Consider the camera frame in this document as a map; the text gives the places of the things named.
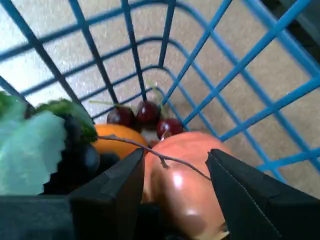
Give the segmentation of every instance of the grape bunch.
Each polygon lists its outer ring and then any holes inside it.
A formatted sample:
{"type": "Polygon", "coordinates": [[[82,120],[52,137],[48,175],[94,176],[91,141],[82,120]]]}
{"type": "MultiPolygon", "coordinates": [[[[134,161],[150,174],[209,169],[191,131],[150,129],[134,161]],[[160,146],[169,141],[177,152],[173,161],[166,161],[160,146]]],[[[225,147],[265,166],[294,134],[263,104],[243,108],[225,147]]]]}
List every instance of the grape bunch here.
{"type": "Polygon", "coordinates": [[[71,114],[62,113],[66,131],[65,149],[57,172],[44,185],[44,194],[68,194],[103,173],[119,161],[115,153],[99,155],[96,149],[82,139],[80,122],[71,114]]]}

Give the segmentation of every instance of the strawberry leaf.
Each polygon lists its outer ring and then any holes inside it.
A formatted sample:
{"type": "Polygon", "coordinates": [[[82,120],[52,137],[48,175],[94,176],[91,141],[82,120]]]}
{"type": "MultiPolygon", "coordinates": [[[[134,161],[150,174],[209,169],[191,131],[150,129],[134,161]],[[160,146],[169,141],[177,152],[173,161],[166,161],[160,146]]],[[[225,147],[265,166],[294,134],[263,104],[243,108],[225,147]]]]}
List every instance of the strawberry leaf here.
{"type": "MultiPolygon", "coordinates": [[[[10,121],[0,121],[0,130],[10,121]]],[[[44,111],[1,136],[0,195],[37,195],[57,171],[65,148],[64,120],[44,111]]]]}

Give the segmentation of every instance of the dark grape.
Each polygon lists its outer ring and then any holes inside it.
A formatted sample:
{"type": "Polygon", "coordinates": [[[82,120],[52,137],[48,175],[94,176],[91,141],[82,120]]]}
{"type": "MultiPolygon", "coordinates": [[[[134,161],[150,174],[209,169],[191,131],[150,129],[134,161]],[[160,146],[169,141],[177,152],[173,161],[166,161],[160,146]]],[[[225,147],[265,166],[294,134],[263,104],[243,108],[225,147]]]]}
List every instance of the dark grape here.
{"type": "Polygon", "coordinates": [[[127,127],[131,127],[135,123],[136,117],[130,107],[116,106],[112,109],[107,118],[108,124],[119,124],[127,127]]]}
{"type": "Polygon", "coordinates": [[[83,134],[81,123],[71,114],[62,113],[59,117],[64,119],[64,129],[67,133],[66,147],[80,143],[83,134]]]}
{"type": "Polygon", "coordinates": [[[155,125],[160,117],[159,107],[152,101],[141,101],[138,105],[136,120],[140,124],[155,125]]]}
{"type": "Polygon", "coordinates": [[[57,172],[44,185],[45,194],[68,194],[96,176],[100,156],[91,144],[74,144],[61,155],[57,172]]]}
{"type": "Polygon", "coordinates": [[[165,132],[169,132],[172,135],[180,134],[184,131],[181,122],[175,118],[161,119],[156,125],[156,135],[159,139],[165,132]]]}

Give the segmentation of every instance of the fake fruit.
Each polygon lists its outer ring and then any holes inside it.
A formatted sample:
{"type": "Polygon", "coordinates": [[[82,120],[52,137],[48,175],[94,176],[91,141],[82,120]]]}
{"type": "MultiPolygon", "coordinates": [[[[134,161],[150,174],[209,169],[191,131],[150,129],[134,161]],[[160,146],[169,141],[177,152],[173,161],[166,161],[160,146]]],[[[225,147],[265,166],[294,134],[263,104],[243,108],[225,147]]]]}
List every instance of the fake fruit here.
{"type": "Polygon", "coordinates": [[[181,122],[175,118],[161,119],[156,125],[156,135],[159,139],[162,138],[165,132],[169,132],[172,135],[180,134],[184,131],[181,122]]]}
{"type": "Polygon", "coordinates": [[[68,194],[96,176],[100,156],[91,144],[74,144],[61,155],[57,172],[44,184],[45,194],[68,194]]]}
{"type": "Polygon", "coordinates": [[[138,105],[136,120],[140,124],[156,124],[160,116],[160,109],[152,101],[141,101],[138,105]]]}
{"type": "MultiPolygon", "coordinates": [[[[140,135],[140,133],[122,125],[117,124],[96,124],[95,130],[97,131],[98,136],[107,136],[107,135],[116,135],[119,138],[130,139],[135,142],[138,142],[144,146],[148,146],[147,141],[140,135]]],[[[99,154],[106,152],[116,153],[120,159],[128,156],[135,149],[139,148],[130,143],[125,143],[116,140],[104,140],[98,139],[92,145],[98,151],[99,154]]]]}
{"type": "Polygon", "coordinates": [[[106,122],[108,124],[119,124],[124,125],[126,127],[131,127],[135,122],[134,112],[130,107],[127,106],[116,106],[112,109],[107,118],[106,122]]]}
{"type": "Polygon", "coordinates": [[[64,119],[64,129],[66,131],[66,148],[71,147],[73,144],[81,142],[82,127],[80,122],[71,114],[61,113],[58,117],[64,119]]]}
{"type": "MultiPolygon", "coordinates": [[[[211,149],[231,154],[218,139],[201,132],[183,132],[153,147],[160,154],[194,165],[207,176],[205,162],[211,149]]],[[[220,240],[226,236],[225,219],[211,181],[178,162],[166,160],[169,168],[163,168],[151,152],[144,159],[143,203],[161,206],[191,239],[220,240]]]]}

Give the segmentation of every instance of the twig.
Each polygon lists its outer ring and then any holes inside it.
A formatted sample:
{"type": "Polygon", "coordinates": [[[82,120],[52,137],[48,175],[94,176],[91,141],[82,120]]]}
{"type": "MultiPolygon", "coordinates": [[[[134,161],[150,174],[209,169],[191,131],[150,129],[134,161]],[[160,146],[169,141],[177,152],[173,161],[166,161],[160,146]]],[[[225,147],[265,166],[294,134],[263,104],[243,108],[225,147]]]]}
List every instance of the twig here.
{"type": "Polygon", "coordinates": [[[138,142],[135,142],[133,140],[130,140],[130,139],[127,139],[127,138],[121,138],[121,137],[117,137],[116,135],[112,134],[112,135],[107,135],[107,136],[98,136],[97,137],[98,139],[104,139],[104,140],[116,140],[116,141],[120,141],[120,142],[123,142],[123,143],[127,143],[127,144],[132,144],[132,145],[136,145],[140,148],[143,148],[145,150],[147,150],[148,152],[150,153],[153,153],[154,155],[156,155],[157,157],[160,158],[161,160],[161,164],[164,168],[169,168],[169,166],[167,165],[166,161],[165,160],[171,160],[171,161],[174,161],[174,162],[177,162],[177,163],[180,163],[180,164],[183,164],[183,165],[186,165],[187,167],[191,168],[192,170],[196,171],[198,174],[200,174],[202,177],[204,177],[205,179],[211,181],[211,178],[206,176],[204,173],[202,173],[200,170],[198,170],[195,166],[193,166],[192,164],[186,162],[186,161],[183,161],[183,160],[180,160],[178,158],[174,158],[174,157],[170,157],[170,156],[165,156],[165,155],[162,155],[161,153],[158,153],[154,150],[152,150],[151,148],[147,147],[147,146],[144,146],[138,142]]]}

